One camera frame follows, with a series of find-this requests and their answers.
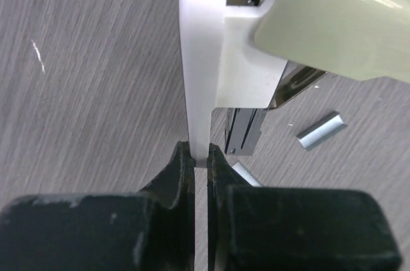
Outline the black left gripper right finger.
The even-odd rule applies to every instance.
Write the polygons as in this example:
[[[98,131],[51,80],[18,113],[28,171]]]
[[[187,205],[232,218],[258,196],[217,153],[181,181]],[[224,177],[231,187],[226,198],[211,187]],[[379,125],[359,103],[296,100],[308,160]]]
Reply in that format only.
[[[208,156],[210,270],[399,270],[378,202],[359,190],[252,186],[217,145]]]

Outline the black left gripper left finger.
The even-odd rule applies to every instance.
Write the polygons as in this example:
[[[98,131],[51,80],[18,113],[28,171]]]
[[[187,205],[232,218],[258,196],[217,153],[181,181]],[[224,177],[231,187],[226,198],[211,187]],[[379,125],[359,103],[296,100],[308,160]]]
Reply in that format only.
[[[2,270],[193,270],[194,162],[178,142],[129,193],[26,195],[1,210]]]

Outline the silver staple strip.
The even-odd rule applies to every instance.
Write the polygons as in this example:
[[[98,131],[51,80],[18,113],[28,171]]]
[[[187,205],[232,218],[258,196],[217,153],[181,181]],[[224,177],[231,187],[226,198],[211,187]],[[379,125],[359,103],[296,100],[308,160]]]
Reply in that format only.
[[[248,184],[253,187],[262,187],[263,185],[250,173],[249,169],[241,162],[236,162],[232,169],[239,174]]]
[[[334,111],[299,133],[297,140],[305,150],[310,151],[346,127],[340,113]]]

